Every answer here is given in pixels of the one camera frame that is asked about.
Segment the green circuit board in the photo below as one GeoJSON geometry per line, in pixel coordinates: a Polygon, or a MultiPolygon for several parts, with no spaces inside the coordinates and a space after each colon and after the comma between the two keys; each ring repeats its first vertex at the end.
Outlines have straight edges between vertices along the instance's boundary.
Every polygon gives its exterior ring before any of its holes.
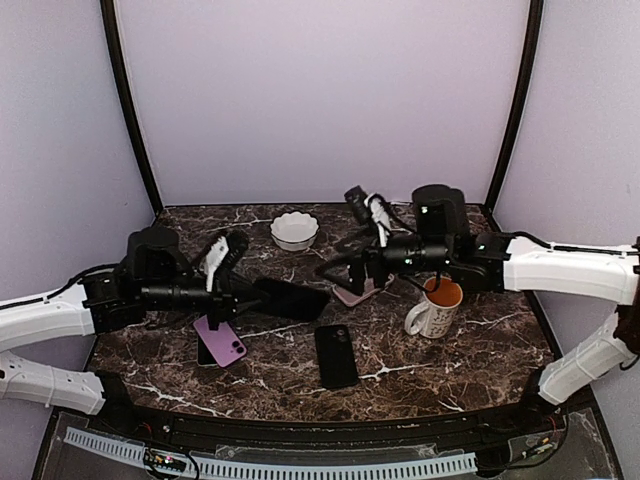
{"type": "Polygon", "coordinates": [[[173,454],[149,448],[144,450],[143,465],[151,472],[175,475],[183,474],[187,469],[187,463],[184,460],[173,454]]]}

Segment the pink phone case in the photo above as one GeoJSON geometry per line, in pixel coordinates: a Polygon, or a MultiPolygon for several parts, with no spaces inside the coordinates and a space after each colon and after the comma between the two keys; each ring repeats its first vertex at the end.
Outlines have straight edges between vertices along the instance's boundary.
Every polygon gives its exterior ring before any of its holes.
{"type": "Polygon", "coordinates": [[[340,301],[342,302],[346,307],[348,308],[353,308],[361,303],[363,303],[364,301],[368,300],[369,298],[377,295],[378,293],[384,291],[386,288],[388,288],[395,280],[395,277],[393,275],[391,275],[387,281],[385,282],[384,286],[381,288],[377,288],[374,284],[374,280],[373,279],[367,279],[364,282],[364,291],[361,295],[356,295],[353,294],[352,292],[339,287],[339,286],[334,286],[332,288],[332,293],[334,294],[334,296],[340,301]]]}

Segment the black frame post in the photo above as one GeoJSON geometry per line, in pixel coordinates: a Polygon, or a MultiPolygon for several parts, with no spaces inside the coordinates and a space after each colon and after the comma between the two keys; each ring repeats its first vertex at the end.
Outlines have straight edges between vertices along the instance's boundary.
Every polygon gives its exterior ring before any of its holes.
{"type": "Polygon", "coordinates": [[[152,171],[143,132],[134,105],[134,97],[129,82],[117,19],[117,5],[113,0],[100,0],[99,4],[108,56],[121,113],[148,202],[154,216],[157,217],[163,211],[164,205],[152,171]]]}
{"type": "Polygon", "coordinates": [[[544,12],[543,0],[531,0],[518,74],[496,165],[483,206],[493,214],[504,186],[521,121],[524,115],[544,12]]]}

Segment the black front rail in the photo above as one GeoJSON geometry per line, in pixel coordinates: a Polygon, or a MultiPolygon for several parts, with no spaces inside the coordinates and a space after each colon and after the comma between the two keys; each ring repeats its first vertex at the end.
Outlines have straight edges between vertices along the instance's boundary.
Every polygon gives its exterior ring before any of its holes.
{"type": "Polygon", "coordinates": [[[380,365],[342,390],[321,386],[311,363],[277,368],[142,368],[124,379],[129,401],[91,420],[97,429],[180,447],[223,441],[260,446],[489,448],[549,432],[568,446],[605,440],[591,391],[567,411],[531,420],[518,408],[525,376],[429,364],[380,365]]]}

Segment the black smartphone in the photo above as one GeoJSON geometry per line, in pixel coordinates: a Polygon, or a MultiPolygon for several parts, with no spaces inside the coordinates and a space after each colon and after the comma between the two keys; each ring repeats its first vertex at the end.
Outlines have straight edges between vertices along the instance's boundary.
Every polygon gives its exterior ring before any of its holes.
{"type": "Polygon", "coordinates": [[[291,282],[260,278],[253,287],[269,299],[257,308],[259,313],[298,322],[316,321],[330,301],[324,291],[291,282]]]}

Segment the white scalloped ceramic bowl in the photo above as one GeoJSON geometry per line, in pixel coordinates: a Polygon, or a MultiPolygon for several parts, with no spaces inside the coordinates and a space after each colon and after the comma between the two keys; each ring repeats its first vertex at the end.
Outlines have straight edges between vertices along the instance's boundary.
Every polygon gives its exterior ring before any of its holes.
{"type": "Polygon", "coordinates": [[[308,213],[294,211],[273,220],[270,233],[274,243],[282,250],[298,252],[311,247],[318,235],[319,223],[308,213]]]}

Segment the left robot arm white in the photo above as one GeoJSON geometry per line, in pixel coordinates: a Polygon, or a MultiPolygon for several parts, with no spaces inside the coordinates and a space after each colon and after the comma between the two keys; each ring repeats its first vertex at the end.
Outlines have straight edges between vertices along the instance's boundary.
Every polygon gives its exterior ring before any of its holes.
{"type": "Polygon", "coordinates": [[[141,415],[119,375],[64,370],[28,361],[14,349],[119,331],[150,312],[195,315],[217,330],[269,300],[234,271],[248,246],[245,233],[222,233],[190,260],[174,230],[147,227],[129,236],[119,263],[91,267],[52,292],[2,302],[2,398],[101,415],[120,436],[134,435],[141,415]]]}

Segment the silver smartphone under purple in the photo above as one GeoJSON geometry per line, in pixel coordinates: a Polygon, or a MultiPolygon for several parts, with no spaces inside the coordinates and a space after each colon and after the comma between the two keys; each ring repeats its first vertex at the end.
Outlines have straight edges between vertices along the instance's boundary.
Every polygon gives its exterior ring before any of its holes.
{"type": "Polygon", "coordinates": [[[203,367],[217,366],[215,358],[200,336],[197,337],[197,364],[203,367]]]}

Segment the black frame post right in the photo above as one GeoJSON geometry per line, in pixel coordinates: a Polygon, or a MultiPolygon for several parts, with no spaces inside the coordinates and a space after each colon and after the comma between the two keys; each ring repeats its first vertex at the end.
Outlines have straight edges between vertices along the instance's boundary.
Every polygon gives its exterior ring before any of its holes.
{"type": "Polygon", "coordinates": [[[496,165],[483,206],[493,214],[504,186],[521,121],[524,115],[544,12],[543,0],[531,0],[518,74],[496,165]]]}

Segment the black frame post left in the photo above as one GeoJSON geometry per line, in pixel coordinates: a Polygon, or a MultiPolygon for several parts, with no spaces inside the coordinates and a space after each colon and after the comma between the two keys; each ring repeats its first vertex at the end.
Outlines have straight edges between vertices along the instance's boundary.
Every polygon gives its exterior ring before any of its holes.
{"type": "Polygon", "coordinates": [[[148,202],[154,216],[157,217],[163,211],[164,205],[152,171],[143,132],[134,105],[134,97],[129,82],[117,19],[117,5],[113,0],[100,0],[99,4],[108,56],[121,113],[148,202]]]}

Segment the white patterned mug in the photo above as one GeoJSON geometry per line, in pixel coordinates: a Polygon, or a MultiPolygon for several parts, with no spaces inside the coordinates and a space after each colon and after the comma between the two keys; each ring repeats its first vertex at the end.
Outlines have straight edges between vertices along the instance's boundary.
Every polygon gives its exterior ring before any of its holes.
{"type": "Polygon", "coordinates": [[[414,305],[404,320],[407,334],[427,339],[442,338],[450,329],[464,294],[462,288],[447,276],[431,276],[419,285],[421,301],[414,305]]]}

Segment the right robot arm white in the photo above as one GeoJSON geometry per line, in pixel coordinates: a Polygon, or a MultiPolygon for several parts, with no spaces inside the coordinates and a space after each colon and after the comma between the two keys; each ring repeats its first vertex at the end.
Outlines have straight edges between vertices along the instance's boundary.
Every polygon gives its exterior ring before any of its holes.
{"type": "Polygon", "coordinates": [[[521,434],[534,432],[575,392],[639,356],[639,246],[595,247],[545,242],[527,232],[470,230],[461,190],[433,184],[415,189],[415,223],[399,218],[379,194],[355,186],[345,200],[373,241],[319,266],[319,277],[356,295],[366,282],[381,289],[389,276],[420,284],[426,297],[455,306],[464,293],[545,291],[612,301],[615,311],[569,353],[531,374],[522,403],[510,413],[521,434]]]}

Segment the black phone case with ring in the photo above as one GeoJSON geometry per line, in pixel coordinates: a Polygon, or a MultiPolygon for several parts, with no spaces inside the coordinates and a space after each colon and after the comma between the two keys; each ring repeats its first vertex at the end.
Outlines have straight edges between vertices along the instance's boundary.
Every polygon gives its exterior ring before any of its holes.
{"type": "Polygon", "coordinates": [[[348,328],[341,324],[320,326],[314,339],[322,387],[336,390],[357,385],[359,374],[348,328]]]}

